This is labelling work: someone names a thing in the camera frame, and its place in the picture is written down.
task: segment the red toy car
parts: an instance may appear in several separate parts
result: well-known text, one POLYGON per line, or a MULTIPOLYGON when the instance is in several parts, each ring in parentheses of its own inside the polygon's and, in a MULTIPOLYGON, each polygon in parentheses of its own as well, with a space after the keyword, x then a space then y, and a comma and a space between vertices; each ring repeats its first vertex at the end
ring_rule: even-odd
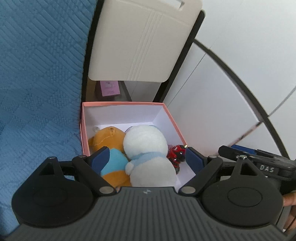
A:
POLYGON ((185 161, 186 147, 183 145, 169 147, 167 159, 169 159, 174 166, 176 174, 180 171, 180 163, 185 161))

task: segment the finger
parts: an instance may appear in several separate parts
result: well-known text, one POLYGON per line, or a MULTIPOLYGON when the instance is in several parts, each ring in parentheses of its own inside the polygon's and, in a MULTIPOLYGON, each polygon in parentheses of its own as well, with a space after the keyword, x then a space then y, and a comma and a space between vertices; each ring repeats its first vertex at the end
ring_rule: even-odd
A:
POLYGON ((296 206, 291 207, 290 214, 294 217, 296 216, 296 206))
MULTIPOLYGON (((291 214, 289 214, 289 217, 287 218, 287 221, 284 225, 284 229, 287 229, 289 227, 289 225, 291 224, 291 222, 293 221, 295 217, 291 214)), ((294 223, 291 225, 291 227, 289 227, 289 230, 296 228, 296 221, 294 221, 294 223)))
POLYGON ((288 193, 283 196, 284 207, 296 205, 296 193, 288 193))

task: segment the pink tag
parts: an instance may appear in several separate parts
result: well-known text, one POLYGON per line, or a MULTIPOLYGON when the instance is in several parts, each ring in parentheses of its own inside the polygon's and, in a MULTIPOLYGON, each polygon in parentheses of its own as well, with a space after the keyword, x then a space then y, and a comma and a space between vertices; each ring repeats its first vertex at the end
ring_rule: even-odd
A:
POLYGON ((102 96, 120 95, 118 81, 100 81, 102 96))

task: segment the snowman plush toy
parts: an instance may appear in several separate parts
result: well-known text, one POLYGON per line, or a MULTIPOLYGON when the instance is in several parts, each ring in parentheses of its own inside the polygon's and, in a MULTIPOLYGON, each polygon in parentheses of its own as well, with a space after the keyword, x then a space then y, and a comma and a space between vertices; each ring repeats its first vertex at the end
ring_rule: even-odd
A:
POLYGON ((173 187, 176 184, 175 168, 166 158, 168 144, 157 127, 130 127, 123 148, 131 160, 125 171, 133 187, 173 187))

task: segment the blue quilted fabric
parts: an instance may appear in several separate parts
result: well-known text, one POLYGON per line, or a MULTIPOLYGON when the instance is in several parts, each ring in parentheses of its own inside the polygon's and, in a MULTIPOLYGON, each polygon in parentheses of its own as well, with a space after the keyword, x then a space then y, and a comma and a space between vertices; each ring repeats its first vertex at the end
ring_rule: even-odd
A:
POLYGON ((84 54, 96 0, 0 1, 0 235, 17 188, 48 156, 81 154, 84 54))

